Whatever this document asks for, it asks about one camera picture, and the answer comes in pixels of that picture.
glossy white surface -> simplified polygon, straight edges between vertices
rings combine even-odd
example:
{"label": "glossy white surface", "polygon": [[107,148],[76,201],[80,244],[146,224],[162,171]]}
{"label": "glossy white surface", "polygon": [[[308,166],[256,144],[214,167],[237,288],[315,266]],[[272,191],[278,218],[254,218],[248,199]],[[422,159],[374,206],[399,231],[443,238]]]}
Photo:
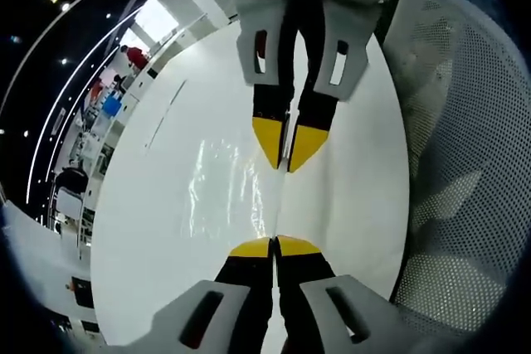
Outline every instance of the glossy white surface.
{"label": "glossy white surface", "polygon": [[[225,27],[171,60],[114,152],[91,255],[95,311],[109,344],[145,334],[160,308],[214,279],[234,246],[264,235],[309,239],[336,274],[384,297],[392,291],[407,228],[407,147],[376,40],[357,92],[338,105],[329,141],[285,175],[270,167],[251,128],[239,29]],[[298,40],[298,89],[304,54]],[[275,313],[263,352],[280,352],[284,338]]]}

